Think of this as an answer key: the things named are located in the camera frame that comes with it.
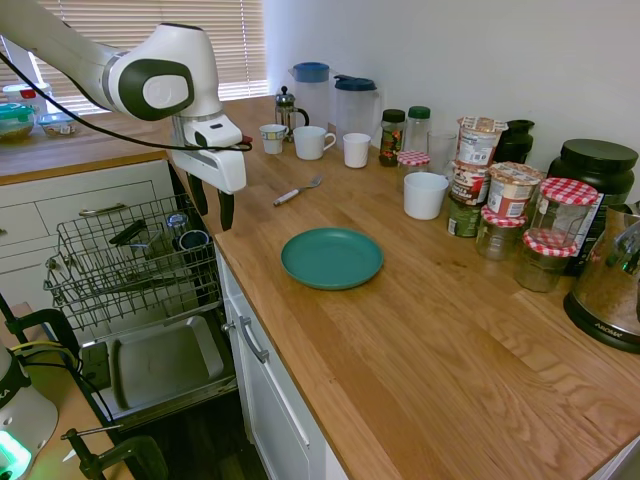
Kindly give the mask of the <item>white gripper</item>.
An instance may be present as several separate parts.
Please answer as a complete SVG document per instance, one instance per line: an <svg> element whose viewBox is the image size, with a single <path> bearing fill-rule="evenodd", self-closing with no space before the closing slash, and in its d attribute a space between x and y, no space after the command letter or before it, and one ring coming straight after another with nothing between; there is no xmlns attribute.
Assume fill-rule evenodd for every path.
<svg viewBox="0 0 640 480"><path fill-rule="evenodd" d="M219 220L223 231L233 225L234 193L247 186L245 161L242 152L231 150L172 150L172 160L186 171L194 205L200 216L208 214L208 201L203 182L219 191Z"/></svg>

